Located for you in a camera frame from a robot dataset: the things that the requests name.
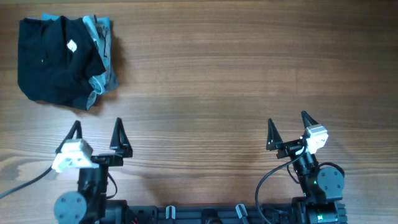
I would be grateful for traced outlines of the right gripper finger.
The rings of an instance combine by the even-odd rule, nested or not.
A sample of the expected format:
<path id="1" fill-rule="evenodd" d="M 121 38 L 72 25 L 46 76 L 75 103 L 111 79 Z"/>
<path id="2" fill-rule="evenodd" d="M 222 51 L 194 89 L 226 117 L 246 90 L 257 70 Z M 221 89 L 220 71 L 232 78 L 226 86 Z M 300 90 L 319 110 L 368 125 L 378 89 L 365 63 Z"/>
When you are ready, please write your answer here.
<path id="1" fill-rule="evenodd" d="M 268 119 L 268 134 L 267 134 L 267 146 L 268 151 L 274 151 L 281 148 L 283 140 L 271 118 Z"/>
<path id="2" fill-rule="evenodd" d="M 301 111 L 301 116 L 302 116 L 304 128 L 318 125 L 318 122 L 315 121 L 306 111 Z"/>

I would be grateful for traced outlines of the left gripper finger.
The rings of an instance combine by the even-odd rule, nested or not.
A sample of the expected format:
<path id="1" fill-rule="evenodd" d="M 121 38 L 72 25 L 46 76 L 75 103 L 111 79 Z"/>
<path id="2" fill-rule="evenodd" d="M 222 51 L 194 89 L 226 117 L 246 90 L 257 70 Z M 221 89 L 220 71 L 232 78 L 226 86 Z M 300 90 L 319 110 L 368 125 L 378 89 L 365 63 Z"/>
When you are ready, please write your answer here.
<path id="1" fill-rule="evenodd" d="M 59 147 L 55 150 L 55 153 L 58 154 L 61 152 L 63 145 L 65 144 L 66 140 L 69 139 L 81 139 L 82 138 L 82 130 L 81 130 L 81 123 L 79 120 L 76 120 L 72 125 L 71 129 L 69 130 L 68 134 L 65 136 Z"/>
<path id="2" fill-rule="evenodd" d="M 124 130 L 121 118 L 116 119 L 109 148 L 114 150 L 115 154 L 122 157 L 132 157 L 133 155 L 133 150 Z"/>

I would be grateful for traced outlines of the black polo shirt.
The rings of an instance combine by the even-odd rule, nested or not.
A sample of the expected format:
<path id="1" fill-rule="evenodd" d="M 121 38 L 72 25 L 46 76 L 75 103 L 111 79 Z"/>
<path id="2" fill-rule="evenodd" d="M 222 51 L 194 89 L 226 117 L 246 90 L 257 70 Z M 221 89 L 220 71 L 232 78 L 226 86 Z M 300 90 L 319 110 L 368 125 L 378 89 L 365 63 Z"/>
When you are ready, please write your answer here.
<path id="1" fill-rule="evenodd" d="M 93 44 L 81 18 L 25 18 L 19 22 L 17 83 L 32 101 L 82 110 Z"/>

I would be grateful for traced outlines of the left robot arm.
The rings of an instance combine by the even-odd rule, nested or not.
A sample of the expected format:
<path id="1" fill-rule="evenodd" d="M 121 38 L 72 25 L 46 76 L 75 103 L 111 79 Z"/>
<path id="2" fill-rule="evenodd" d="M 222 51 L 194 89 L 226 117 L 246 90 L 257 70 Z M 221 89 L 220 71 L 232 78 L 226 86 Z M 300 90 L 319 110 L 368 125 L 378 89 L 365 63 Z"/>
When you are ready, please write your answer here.
<path id="1" fill-rule="evenodd" d="M 78 169 L 78 188 L 59 196 L 54 215 L 59 223 L 135 223 L 136 218 L 126 200 L 114 200 L 108 195 L 108 182 L 114 182 L 110 167 L 121 167 L 133 150 L 121 118 L 117 118 L 109 148 L 112 154 L 94 155 L 83 139 L 81 123 L 75 121 L 70 132 L 56 150 L 52 169 Z"/>

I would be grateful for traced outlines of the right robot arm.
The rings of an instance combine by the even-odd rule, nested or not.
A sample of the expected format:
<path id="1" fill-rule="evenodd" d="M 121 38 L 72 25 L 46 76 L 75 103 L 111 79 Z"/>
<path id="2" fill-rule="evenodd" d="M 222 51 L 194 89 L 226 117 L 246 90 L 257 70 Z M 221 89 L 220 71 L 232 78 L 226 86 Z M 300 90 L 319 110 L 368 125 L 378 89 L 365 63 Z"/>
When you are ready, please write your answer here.
<path id="1" fill-rule="evenodd" d="M 328 131 L 306 111 L 301 112 L 304 133 L 294 141 L 284 142 L 271 119 L 268 119 L 268 151 L 277 158 L 289 158 L 284 166 L 293 167 L 303 195 L 289 205 L 263 205 L 262 215 L 270 223 L 344 223 L 347 221 L 343 199 L 344 170 L 332 163 L 319 163 L 315 153 L 328 139 Z"/>

